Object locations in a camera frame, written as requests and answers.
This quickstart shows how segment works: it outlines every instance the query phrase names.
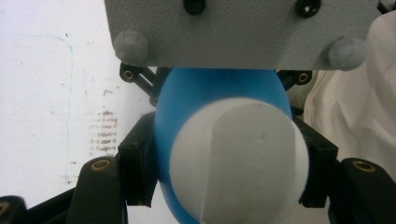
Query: gray plastic mount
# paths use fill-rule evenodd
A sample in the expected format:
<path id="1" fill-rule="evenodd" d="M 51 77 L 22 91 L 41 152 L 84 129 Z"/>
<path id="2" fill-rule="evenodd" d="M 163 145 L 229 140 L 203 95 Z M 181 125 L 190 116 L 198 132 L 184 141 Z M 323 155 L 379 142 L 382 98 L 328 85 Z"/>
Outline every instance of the gray plastic mount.
<path id="1" fill-rule="evenodd" d="M 181 0 L 105 2 L 113 47 L 131 65 L 287 70 L 358 66 L 365 51 L 355 47 L 365 48 L 377 4 L 322 0 L 318 13 L 305 19 L 295 13 L 295 0 L 206 1 L 195 16 Z M 340 48 L 343 39 L 357 41 L 344 44 L 354 50 Z M 334 59 L 337 50 L 348 52 L 352 63 Z"/>

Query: rounded bolt head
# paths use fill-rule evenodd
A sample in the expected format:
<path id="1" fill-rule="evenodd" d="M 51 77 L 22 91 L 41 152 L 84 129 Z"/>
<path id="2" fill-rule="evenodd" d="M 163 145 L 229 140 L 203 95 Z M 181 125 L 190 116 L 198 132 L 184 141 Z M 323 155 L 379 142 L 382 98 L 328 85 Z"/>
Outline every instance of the rounded bolt head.
<path id="1" fill-rule="evenodd" d="M 113 41 L 116 56 L 125 64 L 142 65 L 148 57 L 149 42 L 137 31 L 122 31 Z"/>
<path id="2" fill-rule="evenodd" d="M 342 38 L 332 45 L 328 58 L 333 69 L 348 71 L 357 68 L 366 58 L 365 42 L 357 38 Z"/>
<path id="3" fill-rule="evenodd" d="M 205 0 L 184 0 L 183 7 L 192 16 L 199 15 L 205 10 Z"/>

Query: black screw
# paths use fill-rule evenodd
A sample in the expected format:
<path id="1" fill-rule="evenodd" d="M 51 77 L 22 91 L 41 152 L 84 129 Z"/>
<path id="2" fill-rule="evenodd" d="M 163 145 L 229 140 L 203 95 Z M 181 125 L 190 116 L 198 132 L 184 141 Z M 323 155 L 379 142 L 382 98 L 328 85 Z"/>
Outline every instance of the black screw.
<path id="1" fill-rule="evenodd" d="M 184 9 L 192 16 L 201 14 L 206 7 L 205 0 L 184 0 Z"/>
<path id="2" fill-rule="evenodd" d="M 296 2 L 296 13 L 303 18 L 315 16 L 321 6 L 320 0 L 298 0 Z"/>

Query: metal screw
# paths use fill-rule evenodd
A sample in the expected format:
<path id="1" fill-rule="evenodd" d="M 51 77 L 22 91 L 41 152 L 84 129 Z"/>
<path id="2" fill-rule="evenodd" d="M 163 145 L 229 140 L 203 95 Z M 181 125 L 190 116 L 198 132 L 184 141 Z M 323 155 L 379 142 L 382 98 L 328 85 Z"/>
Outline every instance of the metal screw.
<path id="1" fill-rule="evenodd" d="M 128 79 L 134 79 L 134 73 L 132 73 L 131 71 L 125 71 L 124 77 Z"/>
<path id="2" fill-rule="evenodd" d="M 306 82 L 307 79 L 308 79 L 308 74 L 306 74 L 306 73 L 302 73 L 298 76 L 299 82 Z"/>
<path id="3" fill-rule="evenodd" d="M 310 18 L 318 13 L 320 6 L 320 0 L 298 0 L 296 2 L 295 10 L 297 15 L 303 18 Z"/>
<path id="4" fill-rule="evenodd" d="M 0 202 L 0 216 L 2 216 L 9 208 L 8 202 Z"/>
<path id="5" fill-rule="evenodd" d="M 192 16 L 201 14 L 206 7 L 205 0 L 184 0 L 184 9 Z"/>
<path id="6" fill-rule="evenodd" d="M 95 161 L 91 165 L 91 169 L 94 170 L 94 171 L 105 170 L 109 164 L 110 164 L 109 160 Z"/>
<path id="7" fill-rule="evenodd" d="M 365 161 L 353 161 L 352 164 L 356 168 L 358 168 L 364 172 L 367 172 L 367 173 L 375 172 L 375 167 L 372 164 L 367 163 Z"/>

